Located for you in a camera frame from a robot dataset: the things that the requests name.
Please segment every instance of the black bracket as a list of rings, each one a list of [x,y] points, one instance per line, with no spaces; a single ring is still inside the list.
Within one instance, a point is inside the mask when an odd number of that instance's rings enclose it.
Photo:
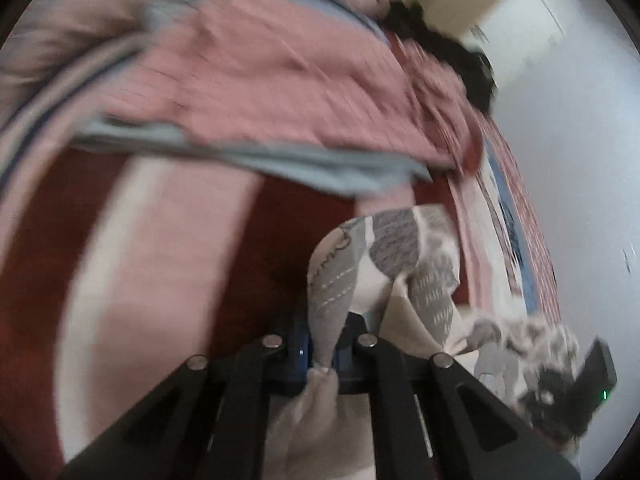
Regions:
[[[271,395],[305,386],[304,312],[235,357],[192,356],[67,466],[61,480],[259,480]],[[349,316],[342,394],[369,394],[378,480],[578,480],[577,471],[454,359],[421,360]]]

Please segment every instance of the gray patterned fabric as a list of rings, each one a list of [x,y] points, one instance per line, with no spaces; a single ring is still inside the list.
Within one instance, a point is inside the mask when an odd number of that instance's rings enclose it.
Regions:
[[[418,224],[411,209],[392,209],[372,216],[376,240],[369,250],[375,266],[391,279],[418,263]]]
[[[334,348],[347,321],[358,279],[358,264],[366,249],[365,221],[342,226],[343,239],[329,252],[308,286],[308,323],[314,359],[331,366]]]
[[[439,345],[449,337],[453,310],[450,287],[456,288],[458,280],[453,273],[453,262],[440,254],[418,265],[407,279],[409,301],[420,321]]]
[[[451,219],[438,208],[418,207],[416,208],[416,212],[420,215],[430,231],[446,234],[452,234],[454,232]]]

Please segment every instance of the metal screw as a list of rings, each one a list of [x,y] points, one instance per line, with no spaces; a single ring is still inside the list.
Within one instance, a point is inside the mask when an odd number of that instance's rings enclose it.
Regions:
[[[277,334],[269,334],[262,338],[262,346],[276,349],[282,346],[282,338]]]
[[[207,361],[207,358],[204,357],[204,355],[192,355],[187,361],[189,370],[193,370],[194,372],[204,370],[208,364],[209,362]]]
[[[373,334],[360,334],[358,336],[358,344],[363,348],[373,348],[378,344],[378,338]]]
[[[433,356],[433,364],[438,368],[449,368],[453,364],[451,356],[439,353]]]

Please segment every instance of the white wall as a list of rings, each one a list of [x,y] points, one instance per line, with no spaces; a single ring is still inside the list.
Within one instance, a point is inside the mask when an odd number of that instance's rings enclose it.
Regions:
[[[640,411],[640,57],[604,0],[547,1],[566,37],[500,91],[494,117],[542,223],[580,362],[599,335],[616,364],[618,387],[580,450],[591,480]]]

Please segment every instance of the bed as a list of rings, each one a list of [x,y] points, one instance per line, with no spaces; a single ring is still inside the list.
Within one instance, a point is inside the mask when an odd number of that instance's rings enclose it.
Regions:
[[[559,322],[507,143],[449,66],[367,17],[386,5],[31,4],[0,56],[0,412],[35,478],[299,305],[352,218],[442,204],[455,304]]]

